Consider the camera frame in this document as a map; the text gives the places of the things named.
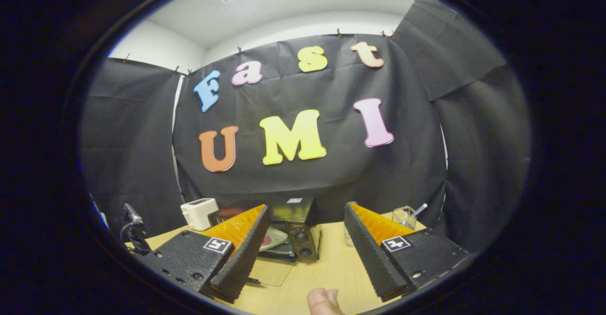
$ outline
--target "black cloth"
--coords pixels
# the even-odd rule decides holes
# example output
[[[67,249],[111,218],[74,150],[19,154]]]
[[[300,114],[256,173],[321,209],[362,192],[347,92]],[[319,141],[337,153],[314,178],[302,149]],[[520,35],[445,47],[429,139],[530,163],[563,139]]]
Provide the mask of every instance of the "black cloth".
[[[444,131],[448,236],[482,250],[516,209],[530,165],[533,134],[517,76],[478,28],[437,0],[415,0],[393,39]]]
[[[80,123],[82,171],[116,236],[124,203],[142,216],[150,236],[186,224],[171,153],[178,82],[162,67],[108,59],[89,89]]]
[[[352,45],[377,47],[385,65],[363,64]],[[328,65],[321,71],[299,69],[297,52],[318,45]],[[238,65],[262,63],[262,80],[234,86]],[[218,101],[201,112],[193,91],[218,70]],[[390,144],[369,148],[366,129],[353,104],[379,98]],[[312,160],[265,166],[265,131],[259,122],[279,116],[292,128],[299,112],[320,112],[318,132],[327,155]],[[236,161],[229,170],[210,172],[201,161],[200,133],[237,126]],[[173,145],[186,201],[216,198],[220,206],[241,200],[284,200],[315,196],[322,222],[343,220],[344,203],[355,200],[376,212],[428,203],[425,219],[435,221],[444,199],[446,158],[440,125],[414,65],[392,39],[376,35],[310,36],[280,41],[234,54],[191,74],[184,81],[176,110]],[[215,138],[215,157],[224,156],[224,138]]]

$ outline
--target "oven knob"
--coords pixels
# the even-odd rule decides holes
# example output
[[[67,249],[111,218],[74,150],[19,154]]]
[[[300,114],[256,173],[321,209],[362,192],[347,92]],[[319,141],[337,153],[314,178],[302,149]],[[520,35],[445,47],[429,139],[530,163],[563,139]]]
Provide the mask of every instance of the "oven knob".
[[[294,237],[296,240],[301,240],[303,242],[306,242],[309,239],[309,237],[307,237],[307,235],[305,233],[301,233],[301,232],[295,234]]]
[[[309,250],[309,249],[302,249],[302,250],[299,250],[299,254],[300,254],[300,255],[303,255],[303,256],[306,256],[306,255],[311,255],[311,254],[312,254],[312,251],[311,251],[311,250]]]

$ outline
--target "glass cup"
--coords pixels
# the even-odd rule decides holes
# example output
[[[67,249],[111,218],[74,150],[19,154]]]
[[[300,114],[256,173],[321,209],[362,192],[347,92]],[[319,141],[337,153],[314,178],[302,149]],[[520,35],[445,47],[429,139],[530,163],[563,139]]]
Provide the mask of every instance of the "glass cup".
[[[416,216],[410,216],[413,213],[415,213],[415,210],[410,206],[399,207],[393,210],[392,220],[415,231]]]

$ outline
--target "pink letter i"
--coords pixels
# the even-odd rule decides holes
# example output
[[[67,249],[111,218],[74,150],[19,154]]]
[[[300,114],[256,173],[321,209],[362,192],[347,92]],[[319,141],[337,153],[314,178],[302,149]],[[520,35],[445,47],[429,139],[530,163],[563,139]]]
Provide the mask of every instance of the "pink letter i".
[[[379,105],[381,105],[380,99],[360,99],[353,104],[355,110],[362,114],[366,126],[366,134],[368,134],[364,140],[366,147],[382,146],[393,141],[393,134],[385,129]]]

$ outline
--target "wooden table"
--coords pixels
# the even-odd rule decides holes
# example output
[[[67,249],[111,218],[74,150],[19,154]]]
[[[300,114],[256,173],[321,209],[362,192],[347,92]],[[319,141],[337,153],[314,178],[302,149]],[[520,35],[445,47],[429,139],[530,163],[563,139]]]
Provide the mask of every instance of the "wooden table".
[[[383,216],[390,218],[391,212]],[[425,228],[417,222],[415,231]],[[151,249],[155,250],[186,229],[192,231],[186,225],[146,240]],[[322,224],[322,231],[324,237],[318,261],[281,263],[257,258],[250,276],[259,279],[262,284],[246,283],[233,305],[218,301],[260,315],[309,315],[307,293],[311,289],[324,287],[339,289],[337,300],[340,308],[349,315],[400,299],[396,297],[382,302],[377,297],[356,249],[345,245],[343,222]]]

